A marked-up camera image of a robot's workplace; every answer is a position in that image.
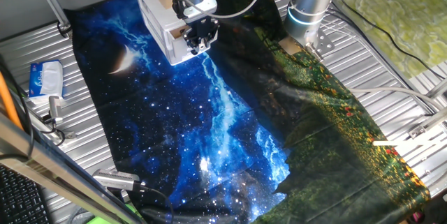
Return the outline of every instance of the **galaxy print fabric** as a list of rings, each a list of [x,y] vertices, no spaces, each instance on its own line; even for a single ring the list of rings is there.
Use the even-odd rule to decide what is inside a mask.
[[[208,54],[171,66],[137,0],[74,16],[76,57],[119,171],[169,195],[179,215],[204,211],[207,223],[252,221],[284,199],[273,193],[289,173],[281,143]],[[141,200],[165,206],[156,195]]]
[[[217,0],[218,14],[252,0]],[[221,20],[207,54],[171,66],[137,0],[67,11],[116,168],[167,195],[175,223],[397,223],[428,191],[315,58],[287,54],[273,0]],[[172,218],[131,193],[148,223]]]

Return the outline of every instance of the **black wire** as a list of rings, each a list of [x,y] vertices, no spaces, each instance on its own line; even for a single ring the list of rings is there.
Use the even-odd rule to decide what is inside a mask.
[[[161,196],[163,196],[165,198],[165,200],[168,202],[169,207],[170,207],[170,214],[171,214],[170,224],[173,224],[174,223],[174,207],[173,207],[172,202],[169,200],[169,198],[166,195],[164,195],[162,192],[157,191],[155,189],[148,188],[146,186],[140,186],[140,187],[141,187],[141,189],[143,189],[143,190],[145,190],[147,192],[155,192],[155,193],[158,193],[159,195],[161,195]]]
[[[27,120],[27,124],[28,124],[28,129],[29,129],[29,137],[30,137],[30,141],[29,141],[29,150],[28,150],[28,159],[31,159],[31,154],[33,153],[34,150],[34,131],[33,131],[33,125],[31,124],[31,117],[29,116],[29,111],[28,111],[28,107],[27,104],[25,103],[25,99],[23,99],[22,94],[20,93],[20,88],[19,85],[17,84],[17,82],[15,81],[13,74],[11,74],[11,72],[8,70],[8,68],[3,64],[3,62],[0,61],[0,65],[1,65],[1,72],[2,73],[6,73],[6,76],[10,79],[10,81],[13,83],[16,92],[18,93],[18,96],[20,98],[20,102],[22,103],[22,107],[23,110],[25,112],[25,116],[26,116],[26,120]]]
[[[9,158],[15,158],[17,160],[19,160],[20,162],[27,162],[28,161],[28,157],[26,157],[25,155],[21,155],[21,154],[4,154],[4,155],[0,155],[0,160],[6,160]]]
[[[51,134],[51,133],[55,133],[55,132],[57,132],[59,137],[61,138],[61,142],[56,144],[56,146],[58,147],[58,146],[60,146],[61,144],[63,144],[65,142],[65,133],[63,131],[59,130],[59,129],[56,129],[56,123],[54,121],[52,122],[51,131],[46,131],[46,132],[45,131],[41,131],[41,133],[44,133],[44,134]]]
[[[363,15],[361,15],[359,12],[357,12],[355,9],[351,8],[344,0],[341,0],[342,3],[352,12],[354,12],[356,15],[358,15],[360,18],[362,18],[364,21],[366,21],[369,25],[373,26],[374,28],[378,29],[379,31],[384,32],[389,39],[391,39],[391,42],[393,43],[393,45],[396,47],[396,49],[398,49],[400,52],[404,53],[405,55],[409,56],[409,57],[413,57],[414,59],[416,59],[420,64],[422,64],[424,67],[426,67],[426,69],[428,69],[431,73],[433,73],[434,75],[436,75],[437,77],[441,78],[442,80],[445,79],[445,77],[441,76],[440,74],[436,73],[434,70],[432,70],[426,63],[424,63],[424,61],[422,61],[420,58],[418,58],[417,56],[410,54],[406,51],[404,51],[403,49],[401,49],[399,47],[399,45],[397,45],[397,43],[394,41],[393,37],[384,29],[382,29],[381,27],[373,24],[372,22],[370,22],[368,19],[366,19]]]
[[[343,20],[345,23],[347,23],[347,24],[350,24],[362,37],[363,37],[363,39],[372,47],[372,49],[382,58],[382,60],[384,60],[385,62],[387,62],[387,60],[385,59],[385,57],[383,57],[382,56],[382,54],[380,53],[380,51],[378,51],[377,49],[376,49],[376,47],[372,44],[372,42],[368,39],[368,37],[365,35],[365,33],[363,33],[363,31],[360,29],[360,27],[359,26],[357,26],[357,24],[355,24],[354,23],[354,21],[351,19],[351,18],[349,18],[349,17],[347,17],[345,14],[343,14],[343,12],[341,12],[341,11],[338,11],[338,10],[335,10],[335,9],[333,9],[333,8],[329,8],[331,11],[335,11],[335,12],[337,12],[337,13],[339,13],[339,14],[341,14],[341,15],[343,15],[345,18],[343,18],[343,17],[340,17],[340,16],[338,16],[338,15],[336,15],[336,14],[334,14],[334,13],[330,13],[330,12],[327,12],[328,14],[331,14],[331,15],[333,15],[333,16],[335,16],[335,17],[337,17],[337,18],[339,18],[339,19],[341,19],[341,20]],[[413,90],[412,88],[411,88],[411,86],[407,83],[407,82],[405,82],[405,79],[404,78],[402,78],[402,76],[397,72],[397,71],[395,71],[395,74],[396,74],[396,76],[398,76],[398,78],[405,84],[405,86],[407,87],[407,89],[410,89],[410,90]],[[417,98],[416,97],[416,99],[418,99],[418,100],[420,100],[425,106],[426,106],[426,108],[429,110],[429,111],[431,111],[431,112],[433,112],[433,113],[435,113],[435,111],[433,111],[433,109],[424,101],[424,100],[421,100],[421,99],[419,99],[419,98]]]
[[[51,128],[51,131],[41,131],[41,133],[44,133],[44,134],[51,134],[51,133],[53,133],[53,132],[55,132],[56,131],[56,123],[53,121],[52,122],[52,128]]]
[[[59,144],[56,144],[56,147],[58,147],[65,142],[65,133],[59,129],[56,129],[56,131],[59,133],[61,138],[61,142],[59,142]]]

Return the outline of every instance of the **green surface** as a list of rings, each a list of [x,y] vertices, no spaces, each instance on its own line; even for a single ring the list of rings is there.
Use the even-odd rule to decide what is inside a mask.
[[[218,0],[219,12],[250,1]],[[279,46],[285,36],[274,1],[260,0],[240,20],[221,21],[213,46],[231,56],[213,60],[247,83],[259,119],[268,117],[290,150],[290,174],[275,191],[286,199],[254,222],[398,223],[428,189],[394,149],[372,145],[385,136],[324,65],[302,47],[290,55]]]
[[[338,7],[379,46],[407,76],[426,69],[411,57],[397,51],[390,39],[334,0]],[[388,31],[405,51],[433,67],[447,60],[447,0],[345,0],[371,22]]]
[[[130,205],[130,204],[126,204],[126,206],[127,206],[130,210],[132,210],[134,213],[136,213],[136,214],[142,219],[141,214],[138,213],[137,209],[135,209],[134,206],[132,206],[132,205]],[[106,220],[104,220],[104,219],[101,218],[101,217],[95,217],[93,220],[89,221],[88,224],[109,224],[109,222],[106,221]]]

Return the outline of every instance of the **keyboard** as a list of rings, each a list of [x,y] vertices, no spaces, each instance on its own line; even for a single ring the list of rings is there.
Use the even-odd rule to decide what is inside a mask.
[[[41,187],[2,165],[0,165],[0,223],[51,224]]]

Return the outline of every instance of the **aluminum grating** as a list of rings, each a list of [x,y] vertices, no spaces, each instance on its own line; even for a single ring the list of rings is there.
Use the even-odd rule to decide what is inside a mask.
[[[60,60],[64,67],[65,97],[61,103],[64,122],[58,128],[76,133],[75,139],[66,140],[60,146],[61,150],[90,174],[99,168],[115,168],[103,127],[73,54],[71,41],[59,34],[56,24],[0,43],[0,53],[25,91],[28,91],[31,63]],[[47,103],[31,108],[41,116],[49,110]],[[43,193],[54,222],[64,222],[75,205],[47,189]]]
[[[289,0],[275,1],[280,15],[284,17]],[[387,65],[370,47],[366,47],[366,42],[346,23],[327,16],[323,24],[323,30],[335,45],[333,52],[324,55],[323,63],[344,85],[353,88],[402,86]],[[31,63],[51,59],[62,62],[64,122],[59,127],[76,132],[76,138],[67,140],[61,149],[90,174],[99,168],[114,169],[103,127],[75,60],[71,41],[59,35],[56,24],[0,43],[0,53],[26,91]],[[435,71],[447,76],[447,64],[442,63]],[[431,73],[423,73],[411,81],[423,93],[439,83]],[[389,140],[405,139],[410,129],[426,119],[422,107],[406,94],[389,91],[359,94],[358,99]],[[442,101],[442,104],[447,105],[447,100]],[[33,106],[32,109],[39,115],[47,114],[49,110],[48,104]],[[437,137],[443,141],[447,139],[442,131],[439,131]],[[397,150],[429,187],[432,195],[447,187],[444,179],[447,171],[446,148],[437,145],[415,149],[399,147]],[[55,223],[64,223],[75,205],[49,190],[44,190],[44,194]]]
[[[284,18],[290,0],[275,0],[279,14]],[[346,87],[366,89],[372,87],[403,87],[401,80],[390,71],[390,66],[345,22],[327,15],[321,28],[334,43],[335,49],[323,56],[323,64]],[[434,70],[447,77],[447,62]],[[411,83],[423,94],[427,93],[440,79],[429,71],[415,78]],[[405,140],[408,132],[426,120],[426,111],[414,97],[398,92],[356,94],[371,117],[388,140]],[[437,99],[447,106],[447,99]],[[447,144],[447,134],[441,129],[434,140]],[[423,147],[397,147],[396,150],[413,168],[436,195],[447,188],[447,148],[442,144]]]

